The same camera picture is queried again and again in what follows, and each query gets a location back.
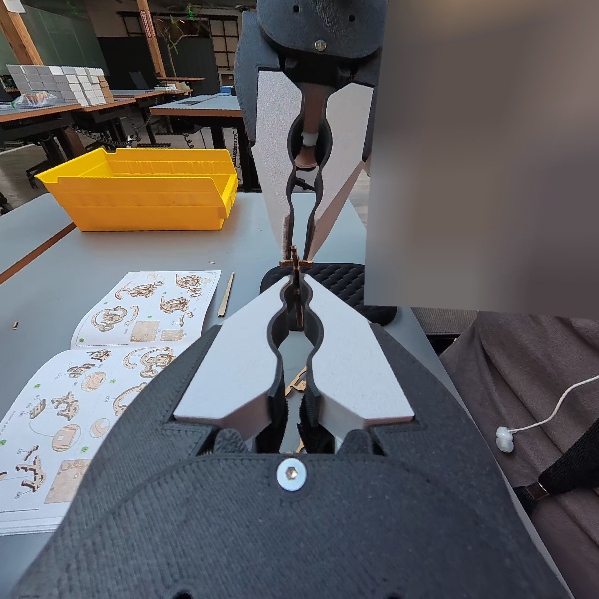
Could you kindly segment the wood-edged grey desk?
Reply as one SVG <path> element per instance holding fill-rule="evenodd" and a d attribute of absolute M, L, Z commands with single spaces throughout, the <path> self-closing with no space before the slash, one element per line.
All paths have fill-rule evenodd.
<path fill-rule="evenodd" d="M 249 150 L 238 97 L 230 94 L 194 96 L 150 108 L 154 116 L 168 117 L 174 134 L 193 134 L 210 128 L 215 149 L 224 149 L 223 128 L 234 128 L 238 134 L 238 154 L 243 175 L 243 189 L 259 189 L 256 169 Z"/>
<path fill-rule="evenodd" d="M 126 116 L 135 100 L 125 98 L 108 104 L 82 107 L 78 103 L 59 104 L 43 109 L 1 111 L 1 144 L 7 141 L 50 141 L 49 149 L 56 149 L 57 139 L 67 160 L 86 152 L 74 126 L 112 123 Z"/>

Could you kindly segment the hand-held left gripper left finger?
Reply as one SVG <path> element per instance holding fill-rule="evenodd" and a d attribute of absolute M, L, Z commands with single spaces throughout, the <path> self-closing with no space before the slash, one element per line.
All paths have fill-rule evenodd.
<path fill-rule="evenodd" d="M 277 374 L 278 351 L 267 327 L 283 308 L 281 279 L 223 323 L 174 411 L 182 422 L 234 428 L 244 440 L 271 422 L 268 393 Z"/>

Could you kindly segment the assembly instruction booklet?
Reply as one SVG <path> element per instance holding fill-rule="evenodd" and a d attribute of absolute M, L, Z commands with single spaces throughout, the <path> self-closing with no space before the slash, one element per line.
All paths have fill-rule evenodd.
<path fill-rule="evenodd" d="M 199 338 L 220 270 L 127 273 L 1 422 L 1 535 L 53 532 L 104 438 Z"/>

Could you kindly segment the clear plastic bag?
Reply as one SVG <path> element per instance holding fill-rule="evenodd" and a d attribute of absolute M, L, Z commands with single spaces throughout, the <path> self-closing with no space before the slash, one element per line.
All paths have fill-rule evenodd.
<path fill-rule="evenodd" d="M 58 98 L 46 91 L 21 94 L 11 101 L 11 107 L 15 110 L 43 109 L 56 105 Z"/>

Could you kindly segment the yellow plastic bin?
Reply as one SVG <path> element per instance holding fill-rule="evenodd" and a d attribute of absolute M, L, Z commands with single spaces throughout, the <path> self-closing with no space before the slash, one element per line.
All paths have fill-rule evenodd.
<path fill-rule="evenodd" d="M 98 148 L 37 178 L 81 231 L 219 230 L 238 187 L 226 149 Z"/>

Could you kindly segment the wooden model part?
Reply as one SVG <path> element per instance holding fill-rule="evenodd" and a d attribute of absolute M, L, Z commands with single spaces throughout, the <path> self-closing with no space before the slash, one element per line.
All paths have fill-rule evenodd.
<path fill-rule="evenodd" d="M 293 267 L 293 304 L 289 310 L 288 324 L 291 331 L 303 331 L 304 317 L 301 300 L 301 265 L 295 245 L 290 247 L 290 258 Z"/>

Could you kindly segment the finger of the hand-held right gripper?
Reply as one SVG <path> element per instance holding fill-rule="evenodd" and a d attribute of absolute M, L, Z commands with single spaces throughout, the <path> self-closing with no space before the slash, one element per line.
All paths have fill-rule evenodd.
<path fill-rule="evenodd" d="M 327 100 L 325 156 L 315 181 L 317 201 L 307 229 L 305 260 L 312 260 L 321 248 L 365 165 L 372 98 L 372 87 L 350 83 Z"/>
<path fill-rule="evenodd" d="M 294 209 L 290 181 L 295 175 L 290 133 L 303 110 L 300 89 L 281 71 L 258 72 L 256 139 L 252 148 L 268 219 L 282 254 L 290 254 Z"/>

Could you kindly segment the bare potted tree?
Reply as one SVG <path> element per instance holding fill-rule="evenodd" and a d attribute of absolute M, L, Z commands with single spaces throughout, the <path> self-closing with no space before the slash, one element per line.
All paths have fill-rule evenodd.
<path fill-rule="evenodd" d="M 191 75 L 191 51 L 185 43 L 197 35 L 197 26 L 190 19 L 178 16 L 156 16 L 154 24 L 166 76 Z"/>

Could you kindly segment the person's grey clothing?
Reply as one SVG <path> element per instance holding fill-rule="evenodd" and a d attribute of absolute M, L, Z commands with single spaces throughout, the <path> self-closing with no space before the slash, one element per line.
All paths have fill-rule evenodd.
<path fill-rule="evenodd" d="M 543 475 L 598 421 L 598 380 L 516 433 L 511 453 L 496 443 L 498 427 L 547 419 L 598 375 L 598 321 L 481 311 L 440 360 L 511 487 L 549 492 L 529 516 L 573 595 L 598 598 L 598 488 L 562 492 Z"/>

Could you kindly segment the stack of grey white boxes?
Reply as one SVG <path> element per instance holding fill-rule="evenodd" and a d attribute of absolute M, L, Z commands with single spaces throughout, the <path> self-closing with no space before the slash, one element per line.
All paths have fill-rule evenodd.
<path fill-rule="evenodd" d="M 58 98 L 56 105 L 79 104 L 82 107 L 94 107 L 114 102 L 101 68 L 7 65 L 7 69 L 20 94 L 46 91 Z"/>

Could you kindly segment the thin wooden stick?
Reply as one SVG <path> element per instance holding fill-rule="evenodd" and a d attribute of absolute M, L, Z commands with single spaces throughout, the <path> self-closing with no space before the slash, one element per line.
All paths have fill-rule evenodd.
<path fill-rule="evenodd" d="M 232 272 L 230 274 L 229 281 L 228 281 L 226 289 L 225 289 L 225 293 L 223 295 L 223 298 L 222 298 L 219 310 L 217 312 L 217 317 L 218 318 L 224 318 L 225 315 L 226 315 L 226 311 L 227 311 L 227 308 L 228 308 L 229 297 L 230 297 L 230 294 L 231 294 L 231 288 L 232 288 L 232 285 L 233 285 L 234 277 L 235 277 L 235 273 Z"/>

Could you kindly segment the person's right hand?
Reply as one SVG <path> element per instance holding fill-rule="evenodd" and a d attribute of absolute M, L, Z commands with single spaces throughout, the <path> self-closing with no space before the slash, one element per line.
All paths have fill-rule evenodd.
<path fill-rule="evenodd" d="M 295 158 L 296 168 L 310 171 L 316 168 L 316 145 L 319 137 L 319 124 L 325 101 L 335 92 L 331 86 L 312 83 L 299 83 L 304 99 L 303 143 Z"/>

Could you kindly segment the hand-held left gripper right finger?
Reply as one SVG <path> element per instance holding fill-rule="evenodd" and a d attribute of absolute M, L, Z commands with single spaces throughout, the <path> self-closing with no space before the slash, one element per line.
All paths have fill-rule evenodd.
<path fill-rule="evenodd" d="M 411 421 L 415 414 L 369 321 L 305 275 L 304 321 L 316 318 L 311 381 L 321 396 L 319 423 L 335 437 L 374 425 Z"/>

